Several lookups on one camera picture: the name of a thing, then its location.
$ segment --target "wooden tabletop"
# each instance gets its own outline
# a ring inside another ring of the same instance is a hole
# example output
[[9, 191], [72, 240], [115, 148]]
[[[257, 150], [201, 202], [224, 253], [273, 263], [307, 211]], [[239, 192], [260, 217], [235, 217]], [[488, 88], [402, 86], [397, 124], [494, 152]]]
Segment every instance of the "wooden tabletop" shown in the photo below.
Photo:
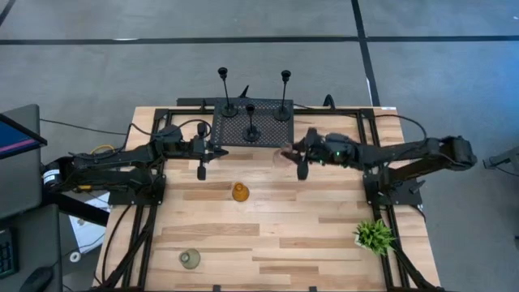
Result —
[[[397, 113], [394, 109], [374, 110], [375, 114]], [[154, 112], [155, 107], [136, 108], [133, 123], [150, 131]], [[178, 115], [173, 124], [193, 118], [212, 122], [212, 115]], [[297, 115], [294, 140], [300, 140], [308, 127], [317, 128], [322, 135], [337, 132], [359, 141], [354, 118]], [[397, 118], [377, 118], [377, 127], [383, 146], [404, 141]], [[365, 128], [371, 137], [367, 122]], [[196, 123], [184, 126], [182, 133], [185, 140], [190, 139], [196, 134]], [[127, 146], [133, 149], [148, 141], [148, 136], [132, 130]], [[385, 290], [380, 258], [354, 244], [356, 225], [372, 219], [360, 171], [310, 165], [308, 179], [299, 182], [295, 165], [278, 159], [276, 149], [223, 148], [230, 154], [206, 165], [203, 182], [196, 178], [198, 161], [166, 162], [166, 193], [157, 212], [146, 290], [211, 290], [213, 285], [221, 285], [223, 290], [304, 291], [309, 286]], [[236, 182], [250, 189], [247, 201], [233, 200], [231, 188]], [[112, 233], [124, 208], [112, 210], [106, 234]], [[397, 206], [395, 211], [406, 254], [428, 281], [439, 285], [423, 218], [410, 207]], [[114, 236], [107, 274], [127, 251], [134, 214], [132, 207]], [[99, 278], [105, 246], [97, 265]], [[178, 261], [179, 254], [189, 248], [197, 249], [202, 258], [193, 270]], [[133, 285], [140, 252], [136, 259]], [[399, 285], [393, 255], [390, 260]]]

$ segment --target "black mesh tray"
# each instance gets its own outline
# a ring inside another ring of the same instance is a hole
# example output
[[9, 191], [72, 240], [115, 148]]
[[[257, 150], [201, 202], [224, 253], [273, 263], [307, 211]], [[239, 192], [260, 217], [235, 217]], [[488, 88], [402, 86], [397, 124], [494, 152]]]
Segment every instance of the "black mesh tray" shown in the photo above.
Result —
[[[285, 100], [285, 107], [290, 112], [290, 119], [286, 122], [277, 121], [272, 112], [281, 105], [281, 100], [230, 98], [234, 106], [238, 107], [238, 114], [232, 118], [221, 115], [221, 109], [227, 105], [225, 98], [218, 98], [214, 107], [212, 118], [211, 143], [215, 146], [244, 146], [244, 147], [268, 147], [279, 148], [294, 142], [294, 103]], [[255, 142], [247, 142], [243, 139], [243, 129], [249, 127], [249, 116], [245, 106], [255, 106], [252, 124], [261, 132], [260, 138]]]

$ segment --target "green plant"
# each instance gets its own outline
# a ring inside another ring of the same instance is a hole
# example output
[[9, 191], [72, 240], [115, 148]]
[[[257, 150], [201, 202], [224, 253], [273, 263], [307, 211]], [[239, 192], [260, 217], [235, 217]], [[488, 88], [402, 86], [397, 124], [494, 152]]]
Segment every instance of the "green plant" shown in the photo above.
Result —
[[386, 250], [391, 249], [391, 243], [395, 240], [391, 229], [387, 227], [382, 219], [377, 222], [362, 221], [357, 225], [358, 243], [369, 248], [376, 255], [386, 255]]

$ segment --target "computer screen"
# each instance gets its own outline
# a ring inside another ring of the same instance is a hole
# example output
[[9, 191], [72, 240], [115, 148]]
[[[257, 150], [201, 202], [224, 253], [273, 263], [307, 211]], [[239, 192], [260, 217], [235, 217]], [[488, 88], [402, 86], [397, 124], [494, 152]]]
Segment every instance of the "computer screen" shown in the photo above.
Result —
[[38, 134], [0, 114], [0, 159], [47, 145]]

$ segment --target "gray carpet floor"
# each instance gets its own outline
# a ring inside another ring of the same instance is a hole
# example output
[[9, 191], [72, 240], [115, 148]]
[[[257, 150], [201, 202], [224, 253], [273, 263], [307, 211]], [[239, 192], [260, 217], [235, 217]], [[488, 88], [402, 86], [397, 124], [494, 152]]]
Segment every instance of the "gray carpet floor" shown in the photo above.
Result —
[[[0, 10], [7, 4], [0, 0]], [[359, 0], [369, 37], [519, 35], [519, 2]], [[16, 0], [0, 40], [168, 37], [356, 36], [350, 0]], [[463, 135], [480, 162], [427, 175], [422, 197], [442, 285], [457, 291], [517, 291], [519, 178], [481, 160], [519, 145], [519, 41], [368, 43], [380, 104], [415, 118], [430, 136]], [[30, 103], [41, 116], [125, 131], [139, 105], [229, 94], [320, 105], [371, 105], [357, 42], [206, 45], [0, 45], [0, 111]], [[408, 141], [419, 129], [402, 123]], [[42, 124], [44, 163], [118, 136]], [[62, 245], [75, 245], [62, 220]], [[92, 283], [98, 251], [65, 264], [74, 290]]]

